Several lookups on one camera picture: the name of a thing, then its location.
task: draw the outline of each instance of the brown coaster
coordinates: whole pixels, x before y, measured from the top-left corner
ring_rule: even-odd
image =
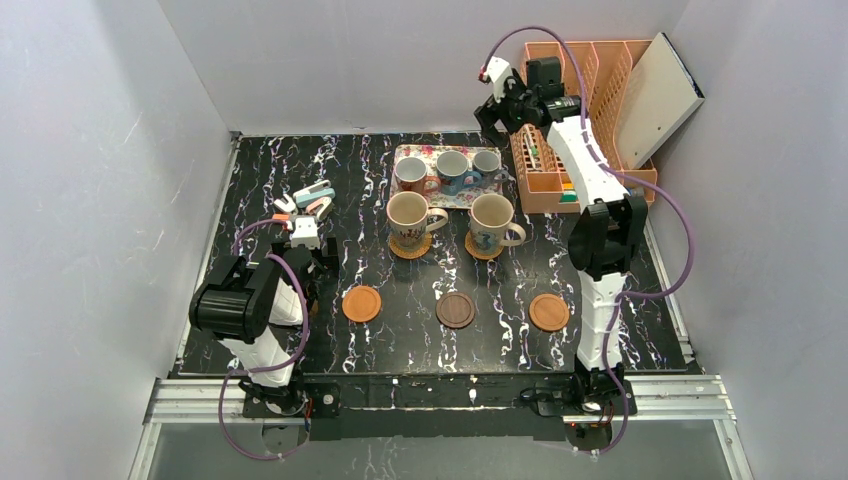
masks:
[[[429,233],[424,235],[424,241],[421,243],[421,246],[418,247],[417,250],[409,251],[400,248],[400,245],[397,244],[395,237],[389,235],[389,249],[400,258],[405,258],[407,260],[414,260],[419,257],[423,257],[428,250],[430,250],[430,245],[433,244],[433,236]]]
[[[474,320],[474,302],[464,293],[446,293],[436,302],[436,317],[448,328],[466,327]]]
[[[568,325],[568,305],[563,299],[543,293],[530,302],[530,320],[539,330],[558,332]]]
[[[383,300],[371,287],[353,287],[342,299],[342,311],[351,322],[370,322],[380,313]]]
[[[497,256],[503,252],[503,245],[499,246],[498,249],[495,250],[495,253],[492,253],[490,255],[483,255],[482,253],[478,252],[477,249],[474,248],[474,242],[471,240],[471,232],[469,231],[465,234],[465,249],[472,257],[476,258],[477,260],[491,260],[493,258],[497,258]]]

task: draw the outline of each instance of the table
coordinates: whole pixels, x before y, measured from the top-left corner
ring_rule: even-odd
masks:
[[[320,287],[319,312],[300,366],[306,375],[479,375],[570,372],[580,338],[580,284],[566,249],[577,215],[526,215],[517,186],[504,195],[517,205],[515,221],[527,243],[505,249],[493,261],[473,259],[463,239],[466,211],[451,211],[447,226],[434,232],[433,247],[407,261],[389,251],[385,205],[401,144],[491,146],[478,133],[278,136],[243,138],[218,221],[210,264],[230,250],[238,231],[270,218],[272,202],[318,180],[336,191],[335,209],[322,224],[322,236],[339,242],[341,272]],[[513,169],[509,148],[505,165]],[[242,253],[252,261],[270,248],[276,230],[251,235]],[[354,324],[341,312],[345,292],[355,285],[376,288],[383,310],[370,323]],[[626,288],[658,291],[659,278],[643,244],[633,259]],[[477,315],[462,330],[443,327],[434,309],[440,295],[460,291],[474,300]],[[527,308],[541,293],[561,296],[572,318],[560,332],[546,333],[530,322]],[[640,372],[686,369],[664,300],[628,301],[622,308],[622,358]],[[293,350],[299,332],[275,329]],[[233,355],[202,332],[192,331],[174,377],[223,375]]]

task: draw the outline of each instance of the orange dish rack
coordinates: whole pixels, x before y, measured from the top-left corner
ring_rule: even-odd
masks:
[[[652,161],[639,170],[622,169],[615,145],[616,123],[618,122],[624,92],[633,65],[642,57],[650,40],[567,42],[577,59],[583,81],[586,84],[588,115],[592,132],[609,165],[645,180],[657,183],[657,170]],[[579,94],[577,74],[571,61],[557,42],[529,42],[524,45],[524,60],[521,62],[521,77],[526,81],[527,60],[541,57],[559,57],[562,78],[569,95]],[[512,156],[518,174],[518,190],[521,209],[524,213],[579,213],[576,196],[569,188],[571,180],[562,161],[554,153],[542,132],[530,125],[510,136]],[[623,183],[627,188],[638,188],[637,194],[645,196],[648,205],[654,203],[653,190],[638,185]]]

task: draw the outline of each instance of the orange coaster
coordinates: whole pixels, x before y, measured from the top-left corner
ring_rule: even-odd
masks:
[[[383,300],[371,287],[353,287],[342,300],[342,311],[351,322],[365,323],[380,313]]]
[[[497,258],[498,255],[503,253],[503,245],[499,246],[498,249],[495,250],[495,253],[492,253],[490,255],[483,255],[482,253],[478,252],[477,249],[474,248],[474,242],[471,240],[470,231],[465,234],[465,249],[468,251],[469,254],[471,254],[472,257],[476,258],[477,260],[492,260],[493,258]]]
[[[530,320],[545,332],[557,332],[565,328],[570,315],[563,299],[550,293],[543,293],[530,302]]]
[[[429,233],[424,235],[424,241],[421,243],[421,246],[416,250],[409,251],[400,248],[400,245],[397,244],[395,237],[389,235],[389,249],[400,258],[404,258],[406,260],[414,260],[419,257],[423,257],[428,250],[430,250],[430,245],[433,244],[433,236]]]

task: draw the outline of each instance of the tray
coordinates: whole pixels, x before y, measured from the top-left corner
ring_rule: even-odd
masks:
[[[439,158],[439,155],[447,152],[448,150],[456,150],[465,155],[468,159],[469,169],[471,168],[471,159],[474,158],[474,155],[484,150],[494,153],[501,159],[501,162],[503,162],[501,152],[496,148],[459,147],[450,145],[398,145],[395,149],[395,161],[406,157],[418,157],[427,165],[427,175],[436,175],[436,159]],[[510,175],[509,180],[507,181],[513,180],[515,179]],[[392,185],[389,189],[389,196],[394,195],[397,191],[398,185],[395,181],[394,175],[392,175]],[[503,183],[492,185],[487,188],[467,188],[455,196],[444,195],[441,192],[433,192],[427,194],[426,197],[430,202],[430,206],[434,208],[457,208],[468,210],[471,208],[471,202],[484,193],[497,193],[498,195],[502,195]]]

